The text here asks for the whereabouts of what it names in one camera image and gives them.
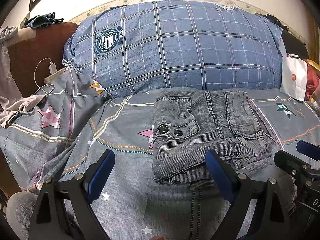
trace pink star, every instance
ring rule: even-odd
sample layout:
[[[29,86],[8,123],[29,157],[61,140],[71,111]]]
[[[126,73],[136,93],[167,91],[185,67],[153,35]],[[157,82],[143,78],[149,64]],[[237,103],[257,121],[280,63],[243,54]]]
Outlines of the pink star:
[[[151,130],[145,130],[143,132],[140,132],[139,134],[143,135],[143,136],[146,136],[146,137],[149,137],[149,141],[151,144],[150,144],[150,147],[149,149],[152,149],[153,148],[153,125],[152,125],[152,129]]]
[[[39,114],[42,115],[41,121],[43,121],[43,123],[41,128],[53,126],[54,128],[61,129],[59,119],[61,117],[62,111],[63,109],[61,109],[61,112],[59,114],[56,114],[52,106],[49,106],[45,112],[42,110],[38,110]]]

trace person's leg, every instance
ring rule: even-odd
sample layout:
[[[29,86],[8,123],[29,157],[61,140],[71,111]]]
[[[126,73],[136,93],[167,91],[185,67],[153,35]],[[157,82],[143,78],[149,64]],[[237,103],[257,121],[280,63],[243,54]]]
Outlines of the person's leg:
[[[30,192],[18,192],[8,200],[7,222],[21,240],[28,240],[37,197],[38,195]]]

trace blue gripper pad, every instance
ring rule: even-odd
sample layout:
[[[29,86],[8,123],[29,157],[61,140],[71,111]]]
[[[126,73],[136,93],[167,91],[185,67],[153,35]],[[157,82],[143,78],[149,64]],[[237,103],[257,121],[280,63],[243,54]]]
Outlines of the blue gripper pad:
[[[98,165],[100,166],[97,168],[97,171],[92,176],[92,179],[89,181],[87,186],[87,202],[89,204],[100,197],[101,191],[103,190],[104,185],[106,184],[107,179],[109,178],[109,175],[113,169],[113,166],[115,165],[115,159],[116,158],[114,152],[111,150],[106,150],[105,153],[97,161],[97,163],[90,165],[90,167],[92,165],[96,165],[95,168],[97,168]]]
[[[232,182],[210,151],[205,154],[205,164],[207,165],[211,177],[217,184],[223,199],[232,203],[235,199]]]
[[[315,161],[320,160],[320,147],[317,147],[311,143],[305,142],[303,140],[298,141],[297,151],[304,154],[305,156],[314,159]]]

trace metal screw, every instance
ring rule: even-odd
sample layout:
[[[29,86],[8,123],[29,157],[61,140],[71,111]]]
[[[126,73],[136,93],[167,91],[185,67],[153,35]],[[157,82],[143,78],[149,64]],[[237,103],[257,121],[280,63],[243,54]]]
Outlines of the metal screw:
[[[75,179],[76,180],[80,180],[82,178],[83,178],[83,174],[82,173],[78,173],[78,174],[75,175]]]
[[[247,175],[245,175],[244,173],[239,173],[239,174],[238,174],[238,178],[239,178],[239,179],[246,179],[246,178],[247,178]]]
[[[276,179],[274,179],[274,178],[270,178],[269,181],[270,181],[271,184],[276,184],[277,183]]]
[[[306,181],[306,185],[307,185],[308,187],[311,187],[311,186],[312,186],[312,182],[311,182],[310,180],[307,180],[307,181]]]
[[[51,182],[51,179],[50,178],[47,178],[47,179],[44,179],[44,184],[49,184]]]

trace star print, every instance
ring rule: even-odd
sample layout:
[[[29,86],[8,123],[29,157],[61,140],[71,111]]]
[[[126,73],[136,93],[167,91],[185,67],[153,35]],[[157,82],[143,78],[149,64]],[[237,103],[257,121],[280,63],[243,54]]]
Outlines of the star print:
[[[102,194],[102,196],[104,197],[104,200],[109,200],[110,195],[107,194],[107,192],[105,194]]]
[[[289,118],[289,120],[291,120],[290,114],[295,115],[293,112],[291,112],[291,111],[288,109],[287,105],[284,105],[284,104],[282,104],[282,103],[276,103],[276,104],[277,104],[278,107],[279,107],[278,110],[277,110],[277,112],[283,111],[283,112],[286,114],[286,116]]]
[[[52,106],[49,106],[45,112],[42,110],[38,110],[38,113],[42,115],[41,121],[43,121],[43,123],[41,128],[53,126],[54,128],[61,129],[59,119],[61,117],[62,111],[63,109],[61,109],[61,112],[59,114],[56,114]]]
[[[152,230],[153,230],[153,228],[148,228],[147,226],[146,226],[146,228],[145,229],[142,229],[144,232],[145,232],[145,235],[146,234],[152,234]]]
[[[89,87],[95,88],[98,95],[100,95],[103,90],[105,91],[105,89],[95,80],[93,80],[93,84],[90,85]]]
[[[152,129],[151,130],[146,130],[146,131],[143,131],[143,132],[140,132],[139,134],[143,135],[143,136],[146,136],[146,137],[149,137],[149,143],[150,143],[150,147],[149,149],[152,149],[153,148],[153,125],[152,125]]]

